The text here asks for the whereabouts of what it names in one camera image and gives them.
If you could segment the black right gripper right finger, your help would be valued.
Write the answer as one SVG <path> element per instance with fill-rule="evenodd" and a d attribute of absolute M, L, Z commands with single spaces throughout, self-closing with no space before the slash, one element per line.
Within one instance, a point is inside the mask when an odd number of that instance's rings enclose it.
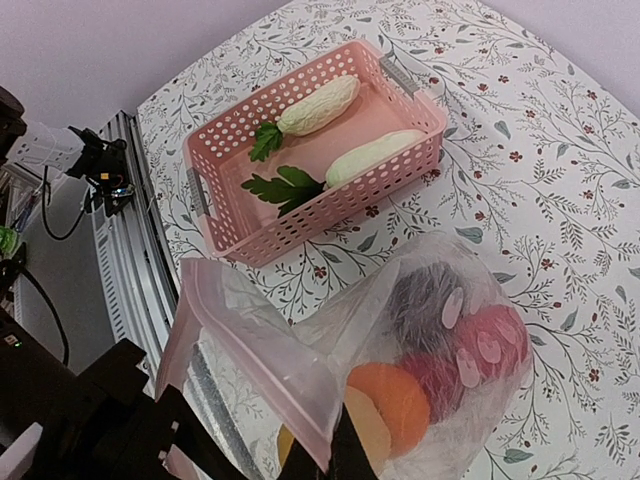
<path fill-rule="evenodd" d="M 327 478 L 331 480 L 378 480 L 346 405 L 342 406 L 340 419 L 334 431 Z"/>

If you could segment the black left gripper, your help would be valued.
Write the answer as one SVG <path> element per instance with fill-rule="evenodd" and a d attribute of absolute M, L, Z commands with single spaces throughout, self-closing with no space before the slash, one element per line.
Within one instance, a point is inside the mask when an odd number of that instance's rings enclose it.
<path fill-rule="evenodd" d="M 259 479 L 248 453 L 225 448 L 173 385 L 155 392 L 168 444 L 144 428 L 154 404 L 145 356 L 124 339 L 74 374 L 20 325 L 2 323 L 2 478 Z"/>

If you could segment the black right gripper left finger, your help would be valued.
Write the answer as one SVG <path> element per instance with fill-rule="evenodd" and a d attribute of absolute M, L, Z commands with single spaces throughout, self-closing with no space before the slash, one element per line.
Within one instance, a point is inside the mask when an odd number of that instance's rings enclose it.
<path fill-rule="evenodd" d="M 324 478 L 325 473 L 309 453 L 297 440 L 293 440 L 282 467 L 282 480 L 323 480 Z"/>

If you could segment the yellow peach fruit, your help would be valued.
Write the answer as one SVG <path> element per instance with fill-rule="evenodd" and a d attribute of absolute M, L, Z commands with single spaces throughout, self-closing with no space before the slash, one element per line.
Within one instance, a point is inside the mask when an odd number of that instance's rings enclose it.
<path fill-rule="evenodd" d="M 363 392 L 348 386 L 345 404 L 376 475 L 379 475 L 390 457 L 391 435 L 373 401 Z"/>

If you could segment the orange tangerine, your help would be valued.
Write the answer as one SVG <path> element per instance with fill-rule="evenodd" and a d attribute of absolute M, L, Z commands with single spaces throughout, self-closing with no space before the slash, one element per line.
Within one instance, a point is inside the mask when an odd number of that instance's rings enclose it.
<path fill-rule="evenodd" d="M 355 367 L 347 385 L 365 394 L 378 410 L 391 437 L 390 456 L 408 454 L 424 438 L 431 405 L 418 381 L 399 366 L 370 362 Z"/>

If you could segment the red pomegranate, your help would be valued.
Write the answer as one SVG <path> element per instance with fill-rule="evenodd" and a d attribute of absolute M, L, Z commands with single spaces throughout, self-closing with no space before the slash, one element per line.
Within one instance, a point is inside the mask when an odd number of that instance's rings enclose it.
<path fill-rule="evenodd" d="M 457 365 L 447 357 L 431 353 L 405 355 L 400 366 L 412 375 L 427 396 L 430 421 L 437 424 L 457 412 L 465 395 Z"/>

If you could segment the clear zip top bag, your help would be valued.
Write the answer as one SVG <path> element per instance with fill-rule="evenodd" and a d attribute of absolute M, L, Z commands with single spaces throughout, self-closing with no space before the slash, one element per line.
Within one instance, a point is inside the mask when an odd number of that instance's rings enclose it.
<path fill-rule="evenodd" d="M 225 448 L 246 451 L 259 479 L 281 474 L 293 440 L 327 478 L 351 371 L 370 362 L 401 367 L 401 359 L 413 354 L 403 353 L 388 333 L 384 310 L 396 281 L 437 262 L 449 264 L 463 281 L 442 313 L 452 342 L 431 353 L 455 363 L 454 327 L 461 318 L 491 305 L 515 307 L 479 258 L 444 233 L 410 240 L 296 325 L 289 325 L 239 271 L 216 261 L 187 259 L 158 383 L 179 388 Z M 459 410 L 430 423 L 408 454 L 390 456 L 378 479 L 460 478 L 531 370 L 528 339 L 523 366 L 506 378 L 465 387 Z"/>

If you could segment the dark purple fruit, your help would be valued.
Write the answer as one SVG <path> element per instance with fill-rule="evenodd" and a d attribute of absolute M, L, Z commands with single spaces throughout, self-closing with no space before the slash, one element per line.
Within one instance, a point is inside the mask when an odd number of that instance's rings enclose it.
<path fill-rule="evenodd" d="M 442 322 L 446 301 L 461 277 L 451 266 L 437 262 L 414 270 L 396 281 L 384 313 L 389 331 L 403 353 L 435 353 L 451 342 L 452 330 Z"/>

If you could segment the red apple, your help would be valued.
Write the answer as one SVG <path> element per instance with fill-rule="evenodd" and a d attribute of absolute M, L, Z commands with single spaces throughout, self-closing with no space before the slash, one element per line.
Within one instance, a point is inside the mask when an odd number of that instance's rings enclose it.
<path fill-rule="evenodd" d="M 511 376 L 525 364 L 529 350 L 525 325 L 513 307 L 481 308 L 454 327 L 454 359 L 466 388 Z"/>

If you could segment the white eggplant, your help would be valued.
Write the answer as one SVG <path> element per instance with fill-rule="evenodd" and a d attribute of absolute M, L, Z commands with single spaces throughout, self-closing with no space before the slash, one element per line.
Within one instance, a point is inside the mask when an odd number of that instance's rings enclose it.
<path fill-rule="evenodd" d="M 386 157 L 402 152 L 426 138 L 427 134 L 421 130 L 399 130 L 354 148 L 338 157 L 330 165 L 325 175 L 326 186 L 333 188 L 341 185 L 352 177 L 366 172 Z"/>

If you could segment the pink plastic basket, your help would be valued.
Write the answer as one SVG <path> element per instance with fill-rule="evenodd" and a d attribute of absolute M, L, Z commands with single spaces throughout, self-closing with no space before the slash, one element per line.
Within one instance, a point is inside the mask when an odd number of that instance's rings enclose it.
<path fill-rule="evenodd" d="M 311 135 L 287 137 L 265 161 L 251 161 L 249 152 L 260 125 L 277 122 L 287 107 L 342 75 L 361 82 L 344 114 Z M 366 41 L 347 42 L 303 64 L 186 138 L 188 184 L 209 252 L 252 267 L 266 265 L 435 169 L 446 125 L 444 112 Z M 241 186 L 253 175 L 270 180 L 283 166 L 297 167 L 323 182 L 341 155 L 406 129 L 423 136 L 286 215 Z"/>

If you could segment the pale ridged gourd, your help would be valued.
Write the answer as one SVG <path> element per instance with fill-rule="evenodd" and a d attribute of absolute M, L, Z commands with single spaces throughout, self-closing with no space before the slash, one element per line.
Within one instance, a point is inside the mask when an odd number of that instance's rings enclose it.
<path fill-rule="evenodd" d="M 337 77 L 303 100 L 287 107 L 276 122 L 284 135 L 312 134 L 340 117 L 358 97 L 360 80 L 353 75 Z"/>

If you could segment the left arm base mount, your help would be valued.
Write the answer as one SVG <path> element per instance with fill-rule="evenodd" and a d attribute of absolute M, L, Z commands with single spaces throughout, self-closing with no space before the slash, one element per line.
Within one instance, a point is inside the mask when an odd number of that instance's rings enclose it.
<path fill-rule="evenodd" d="M 83 147 L 66 174 L 84 178 L 95 189 L 107 217 L 120 213 L 135 193 L 126 159 L 127 142 L 120 138 L 103 140 L 89 128 L 68 129 L 83 142 Z"/>

